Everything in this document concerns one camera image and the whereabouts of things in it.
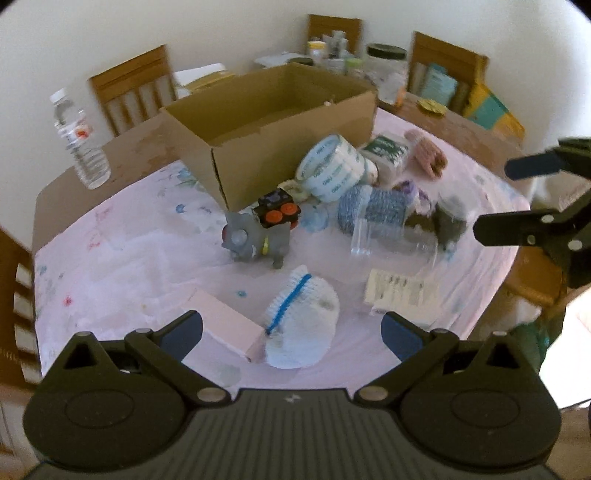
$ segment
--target white bottle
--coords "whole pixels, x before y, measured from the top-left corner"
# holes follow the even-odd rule
[[[92,128],[83,110],[78,110],[64,89],[50,97],[59,135],[68,142],[74,155],[74,169],[80,181],[90,190],[100,187],[111,176],[109,161],[92,138]]]

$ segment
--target chair seat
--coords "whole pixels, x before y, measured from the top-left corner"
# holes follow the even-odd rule
[[[542,308],[551,307],[563,293],[563,272],[538,247],[521,247],[505,286],[517,296]]]

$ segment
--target toy figurine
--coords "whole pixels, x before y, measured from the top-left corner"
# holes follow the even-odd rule
[[[294,229],[301,209],[289,193],[276,189],[259,198],[258,206],[253,208],[253,212],[264,228],[289,223],[291,229]]]
[[[283,266],[290,249],[290,224],[263,228],[250,213],[226,212],[228,224],[222,231],[222,247],[232,252],[235,261],[248,262],[261,256],[273,259],[273,268]]]

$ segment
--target white bottle cap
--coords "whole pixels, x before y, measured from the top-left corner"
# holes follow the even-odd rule
[[[57,103],[65,97],[66,97],[66,89],[62,88],[61,90],[58,90],[56,93],[54,93],[52,96],[50,96],[49,100],[51,100],[52,103]]]

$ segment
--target tape roll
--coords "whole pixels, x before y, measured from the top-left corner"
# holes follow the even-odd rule
[[[366,159],[340,135],[318,142],[300,163],[295,177],[321,202],[334,202],[362,179],[370,179]]]

